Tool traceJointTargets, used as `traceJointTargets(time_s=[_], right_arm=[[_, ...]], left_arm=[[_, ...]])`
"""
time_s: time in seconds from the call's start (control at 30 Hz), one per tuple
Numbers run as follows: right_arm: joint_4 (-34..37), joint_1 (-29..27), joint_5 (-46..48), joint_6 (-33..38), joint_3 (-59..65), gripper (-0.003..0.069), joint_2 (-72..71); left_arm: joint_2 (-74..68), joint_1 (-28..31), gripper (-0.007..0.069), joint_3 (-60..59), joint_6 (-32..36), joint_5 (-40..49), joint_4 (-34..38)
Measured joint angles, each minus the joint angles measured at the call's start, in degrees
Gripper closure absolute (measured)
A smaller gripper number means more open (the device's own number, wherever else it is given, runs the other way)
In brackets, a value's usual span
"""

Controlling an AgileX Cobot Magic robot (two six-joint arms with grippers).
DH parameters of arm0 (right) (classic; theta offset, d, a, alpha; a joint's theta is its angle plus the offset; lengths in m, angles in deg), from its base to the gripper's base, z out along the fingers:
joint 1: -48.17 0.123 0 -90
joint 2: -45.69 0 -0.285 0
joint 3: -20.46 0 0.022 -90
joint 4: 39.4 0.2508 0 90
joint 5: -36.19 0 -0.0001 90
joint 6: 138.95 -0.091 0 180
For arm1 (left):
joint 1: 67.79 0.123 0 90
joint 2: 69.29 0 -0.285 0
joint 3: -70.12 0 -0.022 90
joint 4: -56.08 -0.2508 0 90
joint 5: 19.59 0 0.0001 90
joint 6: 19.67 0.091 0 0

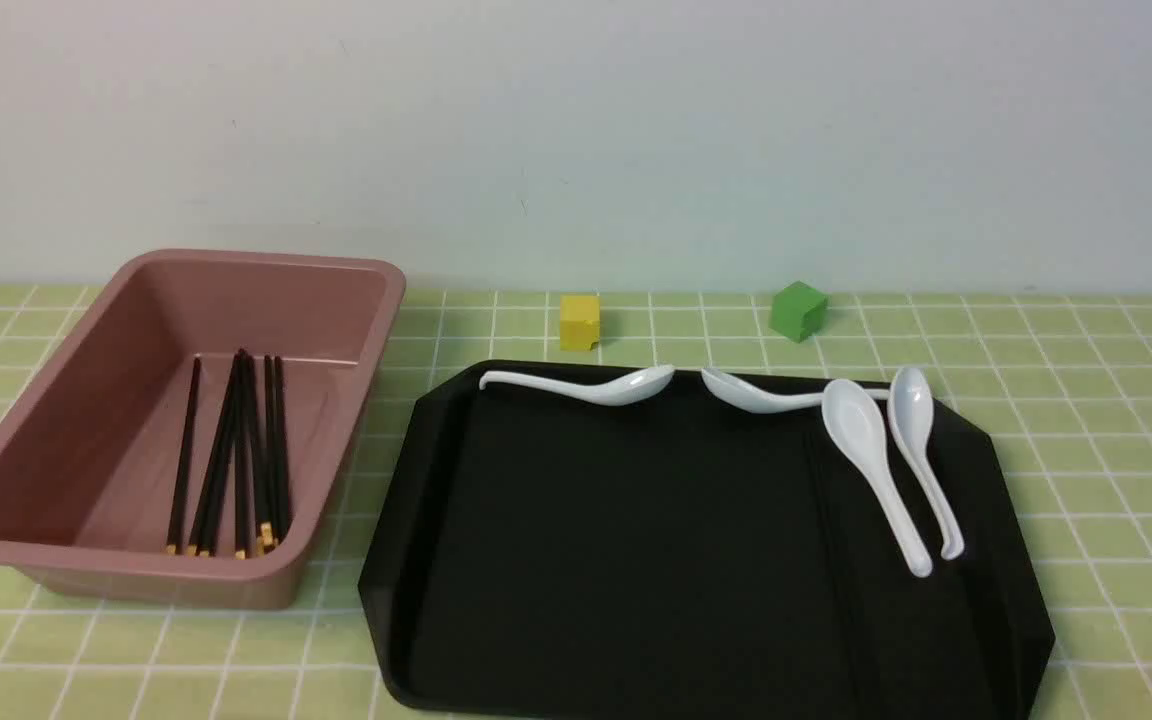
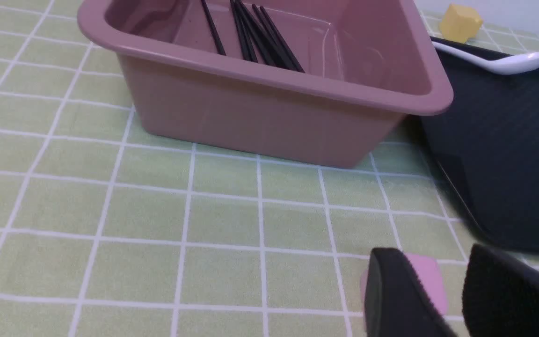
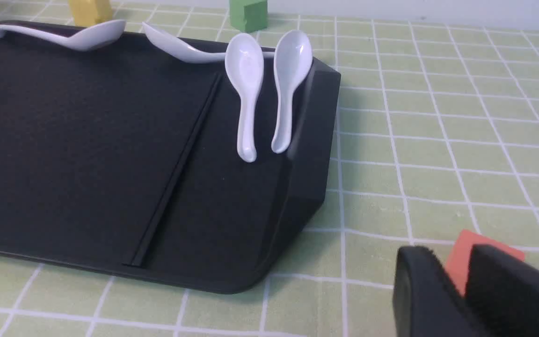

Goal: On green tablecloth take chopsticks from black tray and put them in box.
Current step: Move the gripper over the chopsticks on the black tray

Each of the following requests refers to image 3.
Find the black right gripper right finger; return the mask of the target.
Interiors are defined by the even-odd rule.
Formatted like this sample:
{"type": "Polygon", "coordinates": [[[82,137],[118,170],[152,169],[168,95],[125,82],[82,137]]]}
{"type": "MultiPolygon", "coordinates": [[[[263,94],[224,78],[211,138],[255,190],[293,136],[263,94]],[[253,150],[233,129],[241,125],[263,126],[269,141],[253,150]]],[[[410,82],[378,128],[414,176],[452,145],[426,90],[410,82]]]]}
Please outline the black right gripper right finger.
{"type": "Polygon", "coordinates": [[[466,303],[496,337],[539,337],[539,270],[496,247],[471,250],[466,303]]]}

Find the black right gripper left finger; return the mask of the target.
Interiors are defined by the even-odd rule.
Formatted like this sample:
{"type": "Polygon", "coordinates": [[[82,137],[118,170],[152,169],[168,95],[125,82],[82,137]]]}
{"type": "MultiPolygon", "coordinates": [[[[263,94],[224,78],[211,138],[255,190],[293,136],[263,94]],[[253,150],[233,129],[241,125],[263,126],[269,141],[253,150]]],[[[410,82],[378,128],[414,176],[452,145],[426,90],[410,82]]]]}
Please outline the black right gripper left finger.
{"type": "Polygon", "coordinates": [[[398,337],[485,335],[485,328],[427,247],[398,249],[392,307],[398,337]]]}

